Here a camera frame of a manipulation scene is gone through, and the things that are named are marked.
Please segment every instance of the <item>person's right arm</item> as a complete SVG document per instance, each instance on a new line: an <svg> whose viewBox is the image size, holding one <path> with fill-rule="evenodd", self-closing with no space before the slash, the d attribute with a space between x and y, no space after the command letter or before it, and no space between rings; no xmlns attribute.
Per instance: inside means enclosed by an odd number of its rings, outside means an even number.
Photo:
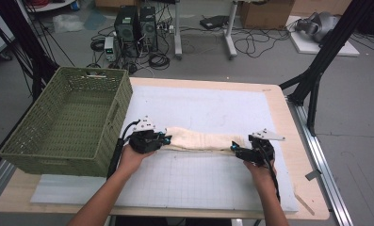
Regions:
<svg viewBox="0 0 374 226"><path fill-rule="evenodd" d="M280 203L278 202L275 193L275 185L272 181L269 169L264 167L257 167L247 161L244 161L243 163L252 174L254 184L257 188L257 192L259 193L260 200L263 205L266 225L288 225L284 211L281 208Z"/></svg>

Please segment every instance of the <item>wooden table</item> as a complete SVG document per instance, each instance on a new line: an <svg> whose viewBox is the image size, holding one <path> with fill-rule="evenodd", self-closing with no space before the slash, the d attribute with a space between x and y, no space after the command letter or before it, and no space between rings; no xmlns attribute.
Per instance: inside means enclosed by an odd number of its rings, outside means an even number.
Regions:
<svg viewBox="0 0 374 226"><path fill-rule="evenodd" d="M291 219L327 219L330 214L317 179L308 181L305 175L313 169L292 119L285 97L278 86L187 81L170 79L131 78L133 85L172 88L226 89L263 92L278 134L287 137L280 142L286 166L298 201L299 212L286 214ZM76 213L81 205L36 204L31 197L40 181L40 175L26 174L17 169L0 197L0 212L11 213ZM202 218L264 218L261 212L234 210L194 210L171 208L114 207L112 215L202 217Z"/></svg>

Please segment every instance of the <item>beige towel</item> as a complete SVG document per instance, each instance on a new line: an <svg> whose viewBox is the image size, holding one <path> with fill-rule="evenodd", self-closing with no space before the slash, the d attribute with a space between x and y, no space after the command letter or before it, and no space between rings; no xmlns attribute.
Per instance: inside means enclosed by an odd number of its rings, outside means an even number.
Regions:
<svg viewBox="0 0 374 226"><path fill-rule="evenodd" d="M166 130L166 136L172 138L171 144L163 146L163 149L234 154L230 149L231 141L235 141L241 147L245 146L243 137L238 135L204 134L180 127L170 127Z"/></svg>

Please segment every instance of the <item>person's right hand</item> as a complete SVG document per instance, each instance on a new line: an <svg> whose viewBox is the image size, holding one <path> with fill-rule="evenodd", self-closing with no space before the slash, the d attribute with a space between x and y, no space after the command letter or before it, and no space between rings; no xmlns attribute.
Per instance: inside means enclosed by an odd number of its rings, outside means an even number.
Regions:
<svg viewBox="0 0 374 226"><path fill-rule="evenodd" d="M258 167L248 161L243 161L243 164L245 164L246 168L248 168L248 170L251 172L253 180L254 180L254 184L256 185L257 190L260 190L260 189L274 190L275 189L269 169L265 167ZM273 168L275 174L277 174L277 170L274 168L273 160L271 161L271 167Z"/></svg>

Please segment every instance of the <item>person's left arm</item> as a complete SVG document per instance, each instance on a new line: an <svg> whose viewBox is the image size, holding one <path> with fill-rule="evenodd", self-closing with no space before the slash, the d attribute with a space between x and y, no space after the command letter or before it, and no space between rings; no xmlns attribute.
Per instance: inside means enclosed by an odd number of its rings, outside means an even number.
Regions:
<svg viewBox="0 0 374 226"><path fill-rule="evenodd" d="M125 145L117 170L78 211L68 225L104 225L125 183L137 171L142 160L151 154L153 153L137 153L131 146Z"/></svg>

